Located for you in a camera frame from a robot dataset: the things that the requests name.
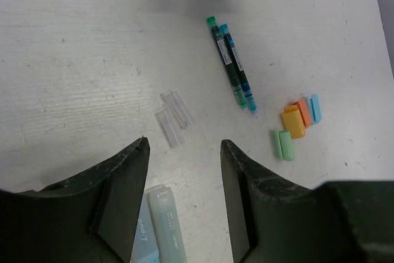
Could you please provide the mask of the orange pen cap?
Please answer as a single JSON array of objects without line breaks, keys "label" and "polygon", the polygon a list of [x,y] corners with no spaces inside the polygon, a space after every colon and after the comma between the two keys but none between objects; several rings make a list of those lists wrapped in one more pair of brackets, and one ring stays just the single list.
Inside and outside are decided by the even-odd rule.
[{"label": "orange pen cap", "polygon": [[290,104],[289,107],[296,107],[298,109],[298,111],[300,112],[304,127],[309,127],[312,125],[312,116],[310,113],[307,99],[302,97],[298,101]]}]

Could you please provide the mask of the clear teal pen cap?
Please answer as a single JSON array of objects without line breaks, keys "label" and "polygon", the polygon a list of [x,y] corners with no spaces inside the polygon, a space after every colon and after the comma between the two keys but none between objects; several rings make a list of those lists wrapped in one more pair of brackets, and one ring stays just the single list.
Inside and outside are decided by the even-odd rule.
[{"label": "clear teal pen cap", "polygon": [[161,94],[161,98],[171,109],[171,112],[181,129],[186,129],[192,124],[195,124],[195,120],[193,119],[191,113],[176,91],[170,91],[167,94]]}]

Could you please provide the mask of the green pen cap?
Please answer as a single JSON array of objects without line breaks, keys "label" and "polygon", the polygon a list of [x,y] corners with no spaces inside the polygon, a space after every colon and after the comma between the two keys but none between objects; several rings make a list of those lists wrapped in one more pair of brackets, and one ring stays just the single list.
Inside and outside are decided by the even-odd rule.
[{"label": "green pen cap", "polygon": [[270,131],[274,156],[281,161],[294,161],[295,150],[288,130],[272,129]]}]

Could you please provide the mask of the teal thin pen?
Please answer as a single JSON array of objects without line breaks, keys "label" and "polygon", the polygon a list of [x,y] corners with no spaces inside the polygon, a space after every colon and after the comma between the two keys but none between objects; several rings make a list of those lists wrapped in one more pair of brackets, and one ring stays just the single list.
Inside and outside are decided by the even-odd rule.
[{"label": "teal thin pen", "polygon": [[215,41],[215,46],[220,55],[221,61],[223,63],[236,102],[242,110],[245,110],[247,108],[247,103],[241,88],[241,83],[236,73],[234,63],[232,62],[232,59],[230,57],[230,53],[225,44],[224,36],[220,31],[214,16],[207,18],[207,26],[209,28],[213,40]]}]

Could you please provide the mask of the blue highlighter pen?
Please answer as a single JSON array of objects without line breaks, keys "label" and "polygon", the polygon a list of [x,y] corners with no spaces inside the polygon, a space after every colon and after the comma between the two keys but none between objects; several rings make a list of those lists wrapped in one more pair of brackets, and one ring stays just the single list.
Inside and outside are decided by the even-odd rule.
[{"label": "blue highlighter pen", "polygon": [[155,231],[148,206],[147,194],[143,194],[134,244],[131,254],[131,262],[155,263],[159,262],[159,249]]}]

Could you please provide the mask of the yellow pen cap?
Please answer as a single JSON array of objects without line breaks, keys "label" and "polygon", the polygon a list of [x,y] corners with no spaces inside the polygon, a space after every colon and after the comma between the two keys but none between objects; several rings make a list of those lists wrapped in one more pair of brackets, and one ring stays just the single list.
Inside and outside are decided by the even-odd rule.
[{"label": "yellow pen cap", "polygon": [[281,114],[284,127],[290,132],[292,139],[305,137],[306,131],[300,110],[295,105],[290,105],[284,109]]}]

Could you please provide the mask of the blue capped pen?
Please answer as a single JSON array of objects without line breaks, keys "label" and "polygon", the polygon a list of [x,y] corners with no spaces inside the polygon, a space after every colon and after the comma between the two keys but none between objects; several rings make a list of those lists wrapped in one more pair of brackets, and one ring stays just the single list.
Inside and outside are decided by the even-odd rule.
[{"label": "blue capped pen", "polygon": [[243,65],[241,63],[237,48],[235,46],[234,40],[230,34],[227,24],[223,24],[219,26],[220,32],[223,34],[224,40],[226,42],[226,46],[230,53],[231,59],[235,64],[236,72],[241,84],[241,88],[244,94],[244,97],[247,102],[247,107],[249,111],[257,116],[257,105],[255,102],[255,98],[250,87],[249,81],[247,79],[246,73],[244,71]]}]

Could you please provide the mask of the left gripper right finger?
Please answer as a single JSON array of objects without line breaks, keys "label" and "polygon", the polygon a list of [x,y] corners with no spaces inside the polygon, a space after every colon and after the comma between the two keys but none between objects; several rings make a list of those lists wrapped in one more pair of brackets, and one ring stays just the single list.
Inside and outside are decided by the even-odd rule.
[{"label": "left gripper right finger", "polygon": [[330,181],[310,190],[220,148],[235,262],[392,262],[393,182]]}]

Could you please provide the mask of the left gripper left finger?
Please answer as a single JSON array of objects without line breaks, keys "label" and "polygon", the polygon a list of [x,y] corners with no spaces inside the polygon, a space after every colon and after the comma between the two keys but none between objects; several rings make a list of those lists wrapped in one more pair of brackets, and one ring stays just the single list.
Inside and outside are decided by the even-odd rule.
[{"label": "left gripper left finger", "polygon": [[2,191],[1,261],[129,262],[149,157],[141,137],[40,191]]}]

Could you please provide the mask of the green highlighter pen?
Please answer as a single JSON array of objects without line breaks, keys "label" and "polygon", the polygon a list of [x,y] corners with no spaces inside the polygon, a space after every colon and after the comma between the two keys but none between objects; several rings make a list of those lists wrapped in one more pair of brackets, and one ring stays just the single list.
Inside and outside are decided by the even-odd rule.
[{"label": "green highlighter pen", "polygon": [[186,262],[179,217],[172,189],[158,185],[148,192],[160,262]]}]

